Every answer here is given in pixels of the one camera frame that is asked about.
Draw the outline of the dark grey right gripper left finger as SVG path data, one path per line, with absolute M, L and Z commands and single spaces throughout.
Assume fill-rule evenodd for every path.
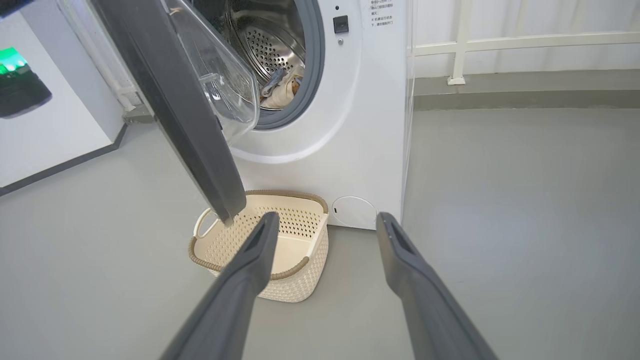
M 262 216 L 160 356 L 162 360 L 240 360 L 254 303 L 272 275 L 279 215 Z

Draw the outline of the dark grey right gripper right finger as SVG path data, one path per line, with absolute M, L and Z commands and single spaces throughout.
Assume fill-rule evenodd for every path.
M 395 217 L 380 212 L 375 232 L 387 285 L 400 298 L 416 360 L 494 360 L 480 331 Z

